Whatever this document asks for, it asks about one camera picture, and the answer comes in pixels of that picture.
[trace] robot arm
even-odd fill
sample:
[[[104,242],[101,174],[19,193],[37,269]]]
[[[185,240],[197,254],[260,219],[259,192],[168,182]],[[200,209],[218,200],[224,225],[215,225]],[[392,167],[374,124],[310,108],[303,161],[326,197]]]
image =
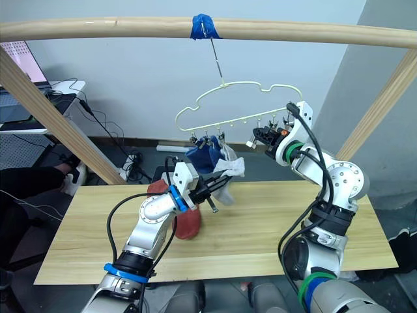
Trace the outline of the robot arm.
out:
[[[169,225],[176,216],[205,200],[217,212],[211,192],[229,180],[230,177],[220,176],[204,180],[191,164],[176,163],[173,184],[165,194],[149,197],[141,204],[139,220],[122,253],[112,264],[106,264],[107,273],[82,312],[141,312],[137,302],[148,279],[155,275],[154,266],[161,256],[156,257]]]
[[[272,123],[255,128],[247,144],[255,147],[256,141],[264,143],[265,153],[279,165],[291,166],[299,176],[323,189],[319,201],[309,207],[311,211],[302,223],[300,236],[288,240],[284,246],[283,267],[288,279],[298,285],[298,298],[312,313],[385,313],[387,310],[356,286],[333,279],[340,274],[346,232],[358,210],[357,200],[366,194],[369,181],[357,165],[338,161],[327,153],[323,153],[324,165],[318,165],[317,147],[309,143],[309,134],[299,121],[303,119],[310,127],[312,109],[306,102],[288,104],[287,108],[290,112],[297,110],[298,119],[285,121],[284,128]],[[328,179],[323,177],[322,167],[327,169]],[[195,209],[196,204],[205,200],[215,213],[217,208],[210,194],[224,186],[230,177],[203,180],[191,164],[178,162],[173,180],[165,194],[141,204],[135,229],[121,255],[104,267],[107,273],[83,313],[141,312],[137,301],[143,296],[149,277],[154,275],[154,266],[161,256],[155,257],[160,253],[168,226],[177,215]]]
[[[331,188],[323,179],[317,147],[310,143],[311,138],[299,120],[310,127],[312,109],[304,101],[296,106],[290,103],[287,109],[296,112],[294,121],[288,118],[284,128],[271,122],[264,128],[255,128],[247,145],[254,147],[256,141],[262,142],[266,145],[265,153],[279,165],[290,166],[297,175],[323,189],[323,198],[312,203],[309,217],[302,222],[305,231],[289,239],[284,248],[282,265],[288,279],[298,285],[298,299],[309,312],[387,312],[355,285],[334,279],[340,274],[348,240],[346,232],[358,210],[357,200],[365,196],[369,179],[356,164],[323,153]]]

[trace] power strip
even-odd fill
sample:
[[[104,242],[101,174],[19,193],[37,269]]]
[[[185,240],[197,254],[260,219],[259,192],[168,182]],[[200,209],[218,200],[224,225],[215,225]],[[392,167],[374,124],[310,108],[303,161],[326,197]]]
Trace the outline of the power strip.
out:
[[[135,155],[129,155],[126,158],[126,162],[124,163],[122,168],[118,168],[119,170],[119,175],[125,180],[127,181],[129,175],[130,175],[130,168],[128,169],[129,165],[131,165],[133,163],[132,160],[135,159]]]

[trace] wooden table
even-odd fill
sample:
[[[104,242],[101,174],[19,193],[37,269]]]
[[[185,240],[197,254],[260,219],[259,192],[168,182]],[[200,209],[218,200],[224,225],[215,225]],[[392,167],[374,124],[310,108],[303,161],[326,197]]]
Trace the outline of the wooden table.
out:
[[[106,218],[122,199],[146,192],[146,185],[83,186],[77,191],[50,246],[35,284],[98,284],[111,262]],[[232,183],[236,203],[217,203],[213,214],[201,205],[202,225],[191,240],[174,239],[151,282],[283,274],[277,244],[285,230],[317,195],[305,181]],[[137,198],[113,217],[118,252],[137,223]],[[375,212],[365,197],[348,230],[343,270],[397,267]]]

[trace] green band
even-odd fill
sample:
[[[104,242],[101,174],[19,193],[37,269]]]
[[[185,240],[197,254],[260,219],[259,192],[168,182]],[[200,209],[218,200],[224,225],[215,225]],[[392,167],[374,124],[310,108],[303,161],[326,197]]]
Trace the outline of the green band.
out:
[[[288,147],[287,152],[285,153],[285,159],[287,160],[287,163],[289,165],[291,165],[291,160],[290,160],[291,153],[293,153],[295,148],[302,147],[303,145],[304,144],[302,142],[297,142],[297,143],[294,143],[293,145],[290,145]]]
[[[300,290],[298,291],[298,302],[303,305],[302,302],[302,298],[304,297],[304,294],[307,291],[308,285],[309,283],[314,279],[314,278],[319,278],[319,277],[324,277],[324,278],[331,278],[331,279],[336,279],[336,276],[329,274],[329,273],[325,273],[325,272],[315,272],[313,274],[311,274],[309,277],[307,277],[306,279],[304,279]]]

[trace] blue band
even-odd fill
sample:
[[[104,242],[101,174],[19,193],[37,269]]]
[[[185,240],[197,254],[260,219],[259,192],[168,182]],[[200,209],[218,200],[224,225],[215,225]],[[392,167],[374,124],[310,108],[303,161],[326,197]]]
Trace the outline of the blue band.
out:
[[[110,274],[120,276],[121,278],[126,278],[133,280],[134,282],[141,282],[143,284],[146,284],[149,280],[147,277],[137,276],[135,274],[127,273],[124,271],[120,271],[112,266],[110,263],[106,263],[104,266],[104,270],[109,272]]]
[[[217,34],[211,17],[205,14],[198,14],[197,16],[193,17],[193,28],[191,30],[190,38],[194,40],[206,38],[223,39]]]
[[[172,196],[174,197],[175,202],[178,204],[178,207],[180,208],[181,212],[187,212],[187,206],[184,204],[184,202],[182,202],[182,199],[180,197],[180,195],[177,192],[177,189],[175,188],[175,186],[171,185],[169,186],[169,190],[172,193]]]
[[[307,304],[307,311],[310,313],[310,306],[311,306],[311,300],[313,299],[313,292],[315,288],[321,284],[322,282],[326,282],[328,280],[331,280],[331,278],[325,278],[325,277],[318,277],[314,278],[307,287],[306,290],[306,304]]]

